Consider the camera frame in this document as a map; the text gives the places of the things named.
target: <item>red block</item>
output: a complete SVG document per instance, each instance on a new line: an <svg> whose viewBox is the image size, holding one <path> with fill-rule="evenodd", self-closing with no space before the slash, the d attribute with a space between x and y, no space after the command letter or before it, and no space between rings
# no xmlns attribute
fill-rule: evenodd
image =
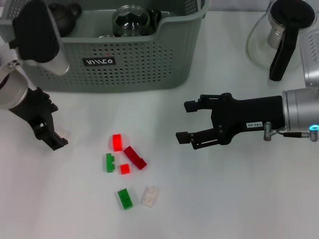
<svg viewBox="0 0 319 239"><path fill-rule="evenodd" d="M122 174L122 175L123 175L123 174L128 174L128 173L131 172L131 171L130 171L130 166L129 166L128 163L120 165L120 170L121 170L121 174Z"/></svg>
<svg viewBox="0 0 319 239"><path fill-rule="evenodd" d="M114 152L122 151L122 137L120 134L114 134L112 137Z"/></svg>
<svg viewBox="0 0 319 239"><path fill-rule="evenodd" d="M145 161L142 158L140 158L130 146L124 149L124 154L139 170L141 170L147 165Z"/></svg>

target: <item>white table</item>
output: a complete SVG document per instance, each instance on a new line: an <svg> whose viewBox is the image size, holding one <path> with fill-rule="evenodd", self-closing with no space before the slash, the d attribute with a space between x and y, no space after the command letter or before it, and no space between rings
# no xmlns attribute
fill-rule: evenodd
<svg viewBox="0 0 319 239"><path fill-rule="evenodd" d="M1 239L313 239L319 224L318 143L242 133L227 146L193 150L175 133L211 127L211 111L187 114L200 94L236 99L303 88L302 68L274 83L245 55L261 13L209 12L187 82L130 94L50 93L56 129L69 145L53 152L8 111L0 113ZM106 173L114 133L148 163L130 175ZM115 153L116 164L128 160ZM160 188L153 208L139 204ZM134 207L116 197L127 188Z"/></svg>

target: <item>glass kettle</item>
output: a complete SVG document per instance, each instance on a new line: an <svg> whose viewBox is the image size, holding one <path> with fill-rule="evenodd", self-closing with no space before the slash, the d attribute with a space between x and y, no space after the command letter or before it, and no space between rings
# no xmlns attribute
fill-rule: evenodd
<svg viewBox="0 0 319 239"><path fill-rule="evenodd" d="M286 70L300 65L298 35L317 21L317 13L303 0L271 0L267 12L250 32L246 52L269 79L280 81Z"/></svg>

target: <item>green lego brick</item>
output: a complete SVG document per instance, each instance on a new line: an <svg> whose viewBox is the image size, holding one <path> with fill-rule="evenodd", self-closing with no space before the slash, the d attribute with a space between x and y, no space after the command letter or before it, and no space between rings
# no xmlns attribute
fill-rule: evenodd
<svg viewBox="0 0 319 239"><path fill-rule="evenodd" d="M110 153L106 154L106 171L108 173L112 173L113 170L115 169L114 165L114 156L112 156Z"/></svg>
<svg viewBox="0 0 319 239"><path fill-rule="evenodd" d="M123 189L119 191L118 194L121 199L124 210L133 207L133 204L127 189Z"/></svg>

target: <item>black teapot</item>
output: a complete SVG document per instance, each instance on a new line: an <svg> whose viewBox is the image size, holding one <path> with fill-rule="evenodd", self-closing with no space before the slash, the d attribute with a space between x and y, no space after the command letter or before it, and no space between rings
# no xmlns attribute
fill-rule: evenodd
<svg viewBox="0 0 319 239"><path fill-rule="evenodd" d="M65 37L73 31L76 19L82 13L82 8L77 3L71 3L68 6L53 3L49 5L49 9L52 12L61 37Z"/></svg>

